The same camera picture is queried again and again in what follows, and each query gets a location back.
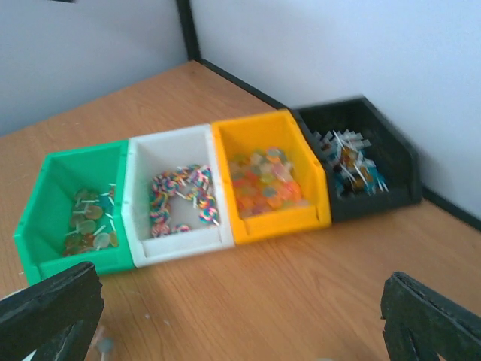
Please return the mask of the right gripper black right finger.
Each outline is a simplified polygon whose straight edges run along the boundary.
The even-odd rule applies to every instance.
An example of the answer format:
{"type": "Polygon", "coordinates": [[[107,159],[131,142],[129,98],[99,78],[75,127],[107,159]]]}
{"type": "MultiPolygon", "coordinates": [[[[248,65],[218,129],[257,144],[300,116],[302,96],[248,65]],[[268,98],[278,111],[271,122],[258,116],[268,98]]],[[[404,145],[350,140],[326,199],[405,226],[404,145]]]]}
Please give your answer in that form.
{"type": "Polygon", "coordinates": [[[406,273],[386,280],[380,308],[390,360],[480,359],[480,317],[406,273]]]}

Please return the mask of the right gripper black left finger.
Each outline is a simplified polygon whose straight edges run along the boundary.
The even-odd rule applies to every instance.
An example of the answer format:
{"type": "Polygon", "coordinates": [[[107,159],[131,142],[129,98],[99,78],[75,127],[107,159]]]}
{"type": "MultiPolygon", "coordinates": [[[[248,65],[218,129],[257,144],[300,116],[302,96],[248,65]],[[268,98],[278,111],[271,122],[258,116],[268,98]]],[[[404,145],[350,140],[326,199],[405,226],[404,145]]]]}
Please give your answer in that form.
{"type": "Polygon", "coordinates": [[[104,309],[92,262],[1,300],[1,359],[83,360],[104,309]]]}

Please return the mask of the green candy bin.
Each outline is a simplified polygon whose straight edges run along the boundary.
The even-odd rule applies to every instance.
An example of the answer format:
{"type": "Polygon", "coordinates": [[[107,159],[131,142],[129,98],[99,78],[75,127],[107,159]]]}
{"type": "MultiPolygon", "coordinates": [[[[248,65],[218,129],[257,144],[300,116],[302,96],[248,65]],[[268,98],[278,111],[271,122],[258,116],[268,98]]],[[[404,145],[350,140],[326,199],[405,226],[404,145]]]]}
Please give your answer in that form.
{"type": "Polygon", "coordinates": [[[48,155],[14,233],[28,284],[79,262],[133,269],[121,217],[128,141],[48,155]]]}

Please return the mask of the white candy bin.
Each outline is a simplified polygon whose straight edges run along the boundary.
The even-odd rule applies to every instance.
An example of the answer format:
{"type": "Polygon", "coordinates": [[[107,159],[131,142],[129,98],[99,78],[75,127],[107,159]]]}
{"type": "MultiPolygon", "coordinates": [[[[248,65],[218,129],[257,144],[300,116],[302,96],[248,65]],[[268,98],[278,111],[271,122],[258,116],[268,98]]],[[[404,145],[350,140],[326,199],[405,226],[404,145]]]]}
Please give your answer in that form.
{"type": "Polygon", "coordinates": [[[126,163],[121,215],[136,267],[194,256],[234,246],[228,204],[216,159],[210,125],[192,126],[131,138],[126,163]],[[190,231],[155,238],[151,234],[151,183],[164,171],[200,165],[212,172],[213,196],[219,216],[214,224],[199,217],[194,205],[176,196],[170,226],[185,223],[190,231]]]}

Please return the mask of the black candy bin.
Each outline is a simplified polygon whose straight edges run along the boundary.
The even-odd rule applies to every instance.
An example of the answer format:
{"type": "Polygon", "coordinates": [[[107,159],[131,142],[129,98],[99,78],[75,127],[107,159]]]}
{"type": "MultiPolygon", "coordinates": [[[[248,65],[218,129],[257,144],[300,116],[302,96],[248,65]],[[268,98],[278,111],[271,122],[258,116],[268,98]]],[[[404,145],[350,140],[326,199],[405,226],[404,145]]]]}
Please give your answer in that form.
{"type": "Polygon", "coordinates": [[[292,113],[326,173],[333,222],[421,201],[416,151],[364,96],[292,113]]]}

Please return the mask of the yellow candy bin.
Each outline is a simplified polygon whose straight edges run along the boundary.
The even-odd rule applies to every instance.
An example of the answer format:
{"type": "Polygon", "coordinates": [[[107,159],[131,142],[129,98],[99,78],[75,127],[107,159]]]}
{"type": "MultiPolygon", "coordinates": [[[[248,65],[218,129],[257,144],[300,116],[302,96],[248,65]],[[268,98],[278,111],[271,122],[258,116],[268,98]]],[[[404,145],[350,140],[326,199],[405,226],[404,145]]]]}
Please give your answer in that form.
{"type": "Polygon", "coordinates": [[[236,244],[331,226],[325,171],[290,111],[211,125],[236,244]]]}

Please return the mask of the clear plastic jar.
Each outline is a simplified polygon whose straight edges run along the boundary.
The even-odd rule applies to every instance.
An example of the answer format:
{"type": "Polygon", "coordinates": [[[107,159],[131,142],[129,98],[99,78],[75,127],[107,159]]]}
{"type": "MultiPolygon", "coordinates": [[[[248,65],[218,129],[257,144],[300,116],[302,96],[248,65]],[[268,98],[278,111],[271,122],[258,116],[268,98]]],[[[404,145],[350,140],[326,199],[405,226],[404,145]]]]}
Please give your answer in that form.
{"type": "Polygon", "coordinates": [[[103,325],[97,327],[86,354],[86,361],[113,360],[114,340],[103,325]]]}

